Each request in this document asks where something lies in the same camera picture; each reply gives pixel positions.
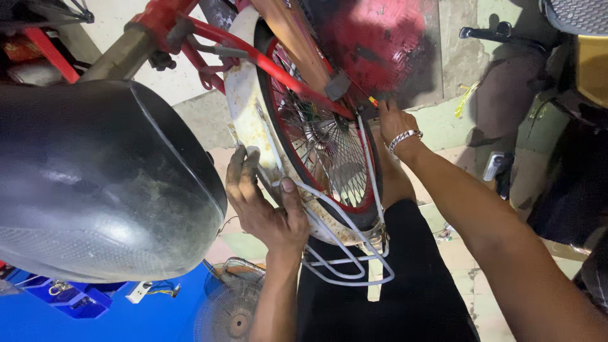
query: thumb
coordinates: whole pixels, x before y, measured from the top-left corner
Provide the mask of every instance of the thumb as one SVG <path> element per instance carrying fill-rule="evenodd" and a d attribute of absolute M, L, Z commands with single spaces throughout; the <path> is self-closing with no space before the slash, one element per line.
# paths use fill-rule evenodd
<path fill-rule="evenodd" d="M 294 181 L 291 178 L 284 178 L 281 181 L 281 195 L 283 197 L 283 207 L 287 212 L 289 226 L 297 227 L 300 222 L 306 222 L 307 217 L 302 209 L 302 199 Z"/>

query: bicycle seat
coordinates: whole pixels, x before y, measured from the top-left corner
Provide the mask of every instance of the bicycle seat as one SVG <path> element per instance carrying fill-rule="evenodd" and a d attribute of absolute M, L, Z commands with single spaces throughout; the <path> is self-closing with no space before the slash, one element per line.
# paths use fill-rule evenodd
<path fill-rule="evenodd" d="M 69 281 L 197 266 L 226 214 L 212 160 L 132 81 L 0 85 L 0 260 Z"/>

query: red wheel rim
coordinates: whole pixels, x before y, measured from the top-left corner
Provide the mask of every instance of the red wheel rim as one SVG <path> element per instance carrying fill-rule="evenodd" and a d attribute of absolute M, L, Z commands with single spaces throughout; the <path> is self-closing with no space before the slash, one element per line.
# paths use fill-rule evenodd
<path fill-rule="evenodd" d="M 277 38 L 270 43 L 266 55 L 295 78 L 299 78 L 295 66 Z M 291 66 L 289 70 L 286 68 L 286 64 Z M 305 171 L 303 178 L 308 180 L 305 182 L 317 190 L 325 192 L 345 212 L 355 214 L 366 212 L 375 201 L 365 162 L 361 128 L 357 127 L 356 122 L 347 122 L 343 117 L 333 115 L 314 103 L 299 99 L 277 79 L 271 75 L 268 77 L 272 87 L 269 95 L 273 103 L 273 115 L 277 119 L 276 122 L 278 122 L 282 134 L 287 138 L 288 143 L 285 144 L 285 148 L 291 149 L 293 155 L 299 157 L 290 157 L 290 160 Z M 300 120 L 299 123 L 294 120 L 295 113 L 299 115 L 297 118 Z M 304 116 L 312 114 L 318 115 L 319 120 L 311 121 L 304 118 Z M 330 116 L 334 117 L 334 123 L 331 122 Z M 370 146 L 372 142 L 369 137 L 367 141 Z M 303 146 L 308 147 L 310 142 L 314 143 L 310 150 L 298 152 Z M 333 159 L 339 159 L 340 163 L 336 164 Z"/>

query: concrete floor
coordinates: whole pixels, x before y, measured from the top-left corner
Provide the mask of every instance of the concrete floor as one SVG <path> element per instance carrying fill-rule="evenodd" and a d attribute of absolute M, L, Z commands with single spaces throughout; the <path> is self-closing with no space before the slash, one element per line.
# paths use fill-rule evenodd
<path fill-rule="evenodd" d="M 95 13 L 96 23 L 84 25 L 101 52 L 109 48 L 122 32 L 123 25 L 139 13 L 148 0 L 96 0 L 88 1 Z M 467 137 L 475 127 L 475 113 L 468 106 L 460 117 L 455 117 L 455 108 L 464 89 L 479 80 L 488 63 L 503 58 L 511 51 L 498 43 L 474 39 L 458 39 L 463 26 L 488 28 L 500 21 L 509 21 L 514 32 L 528 38 L 550 41 L 551 32 L 540 17 L 537 1 L 526 0 L 439 0 L 441 53 L 443 65 L 444 100 L 427 103 L 410 112 L 418 120 L 424 132 L 423 141 L 433 151 L 458 165 L 467 172 L 478 175 L 483 168 L 489 150 L 467 147 Z M 197 8 L 193 14 L 204 19 Z M 216 57 L 205 56 L 210 64 L 217 65 Z M 214 157 L 216 168 L 222 177 L 233 153 L 232 138 L 227 129 L 230 123 L 226 98 L 217 90 L 206 92 L 198 80 L 193 67 L 182 55 L 175 58 L 178 67 L 172 71 L 156 72 L 146 65 L 135 76 L 135 80 L 149 86 L 160 94 L 192 129 L 201 145 Z M 429 222 L 432 232 L 443 229 L 445 220 L 436 209 L 431 197 L 407 167 L 421 212 Z M 266 247 L 256 238 L 242 232 L 238 218 L 232 208 L 226 216 L 226 225 L 206 256 L 212 263 L 223 263 L 228 257 L 240 256 L 255 263 L 264 262 Z M 466 249 L 458 234 L 449 242 L 438 243 L 444 261 L 478 328 L 482 341 L 513 341 L 514 338 L 498 308 L 483 272 Z M 566 275 L 572 277 L 581 262 L 556 259 Z M 378 265 L 372 265 L 372 276 L 381 274 Z M 370 287 L 370 300 L 378 297 L 379 287 Z"/>

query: silver bracelet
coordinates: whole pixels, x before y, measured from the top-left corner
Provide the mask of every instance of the silver bracelet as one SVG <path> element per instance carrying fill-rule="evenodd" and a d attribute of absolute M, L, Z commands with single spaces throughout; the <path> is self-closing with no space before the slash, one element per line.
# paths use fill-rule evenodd
<path fill-rule="evenodd" d="M 409 131 L 405 131 L 399 135 L 397 135 L 393 141 L 390 142 L 389 145 L 389 151 L 391 154 L 395 154 L 395 147 L 397 146 L 397 144 L 399 144 L 402 140 L 404 140 L 405 138 L 408 138 L 410 136 L 413 135 L 417 135 L 418 139 L 422 139 L 422 132 L 420 132 L 419 130 L 409 130 Z"/>

